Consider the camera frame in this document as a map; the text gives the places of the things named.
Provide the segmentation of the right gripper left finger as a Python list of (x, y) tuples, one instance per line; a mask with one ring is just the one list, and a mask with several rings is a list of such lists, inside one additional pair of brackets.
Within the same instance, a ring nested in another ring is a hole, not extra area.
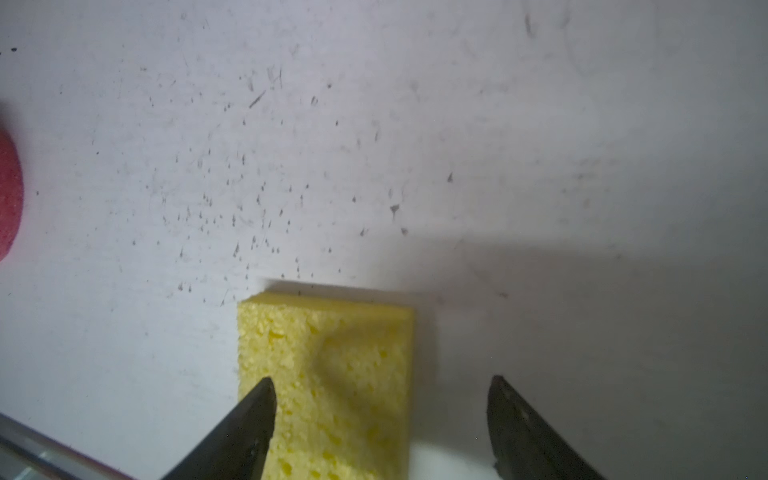
[(275, 429), (276, 413), (275, 386), (271, 378), (265, 377), (165, 478), (261, 478)]

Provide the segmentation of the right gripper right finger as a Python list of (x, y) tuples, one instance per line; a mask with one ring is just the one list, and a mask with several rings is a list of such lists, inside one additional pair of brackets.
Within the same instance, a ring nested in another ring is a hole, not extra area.
[(500, 478), (604, 480), (501, 375), (491, 380), (486, 415)]

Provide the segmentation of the yellow sponge front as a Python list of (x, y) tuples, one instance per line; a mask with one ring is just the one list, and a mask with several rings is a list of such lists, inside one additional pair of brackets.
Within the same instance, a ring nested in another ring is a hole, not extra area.
[(266, 479), (405, 479), (417, 314), (263, 292), (237, 306), (240, 398), (277, 396)]

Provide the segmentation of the yellow smiley face sponge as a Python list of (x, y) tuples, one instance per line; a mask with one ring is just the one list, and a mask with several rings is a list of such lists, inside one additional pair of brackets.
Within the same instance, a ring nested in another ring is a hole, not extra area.
[(0, 259), (4, 260), (18, 234), (24, 206), (22, 166), (16, 146), (5, 130), (1, 131), (0, 155)]

